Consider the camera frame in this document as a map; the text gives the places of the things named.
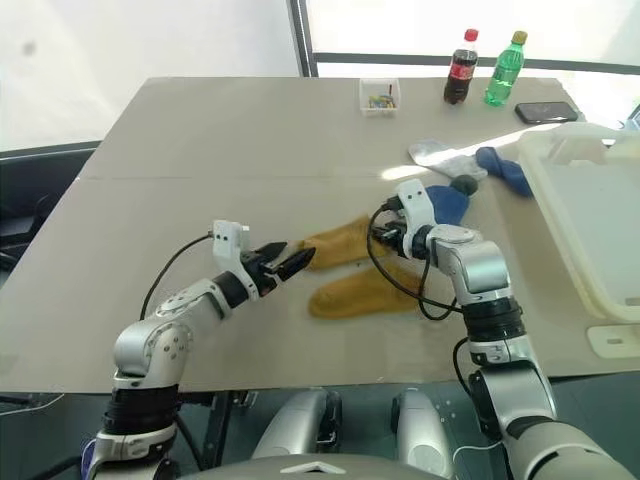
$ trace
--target bottle label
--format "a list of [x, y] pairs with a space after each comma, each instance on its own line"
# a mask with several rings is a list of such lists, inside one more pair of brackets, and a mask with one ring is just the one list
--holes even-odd
[[473, 77], [473, 71], [475, 68], [475, 65], [458, 65], [454, 63], [451, 65], [449, 75], [453, 78], [457, 78], [458, 80], [469, 80]]

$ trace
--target white plastic bin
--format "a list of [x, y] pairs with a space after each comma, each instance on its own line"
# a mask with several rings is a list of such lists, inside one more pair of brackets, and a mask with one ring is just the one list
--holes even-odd
[[640, 323], [640, 132], [569, 123], [525, 133], [518, 147], [587, 309]]
[[395, 115], [400, 108], [397, 78], [361, 78], [360, 111], [363, 115]]

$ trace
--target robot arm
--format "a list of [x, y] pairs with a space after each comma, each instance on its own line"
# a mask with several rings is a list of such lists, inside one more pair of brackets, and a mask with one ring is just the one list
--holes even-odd
[[385, 203], [400, 220], [377, 227], [379, 241], [427, 260], [453, 284], [478, 370], [469, 387], [480, 428], [502, 440], [517, 480], [634, 477], [582, 431], [557, 422], [553, 392], [535, 356], [498, 246], [473, 230], [436, 225], [417, 180]]
[[214, 335], [216, 324], [234, 308], [267, 295], [277, 279], [289, 279], [315, 253], [301, 250], [272, 266], [286, 242], [250, 251], [248, 234], [248, 227], [216, 221], [213, 255], [224, 272], [172, 295], [116, 340], [113, 394], [96, 436], [88, 478], [131, 474], [128, 467], [122, 470], [123, 462], [142, 469], [142, 476], [160, 472], [176, 436], [178, 384], [196, 338]]

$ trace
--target yellow sock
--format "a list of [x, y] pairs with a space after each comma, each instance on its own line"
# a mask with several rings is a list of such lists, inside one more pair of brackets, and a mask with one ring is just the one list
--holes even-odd
[[[367, 226], [369, 217], [363, 215], [351, 223], [319, 233], [300, 242], [300, 248], [315, 247], [316, 253], [309, 270], [335, 267], [343, 263], [367, 258]], [[387, 249], [372, 241], [375, 256], [387, 254]]]
[[[397, 265], [385, 269], [400, 284], [418, 291], [420, 278]], [[418, 302], [401, 292], [375, 268], [329, 283], [309, 300], [309, 313], [320, 318], [349, 318], [377, 312], [403, 312], [416, 308]]]

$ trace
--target phone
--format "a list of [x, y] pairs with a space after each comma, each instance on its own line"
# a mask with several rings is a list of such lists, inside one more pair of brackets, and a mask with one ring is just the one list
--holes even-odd
[[519, 103], [516, 113], [530, 125], [575, 122], [578, 119], [578, 113], [567, 102]]

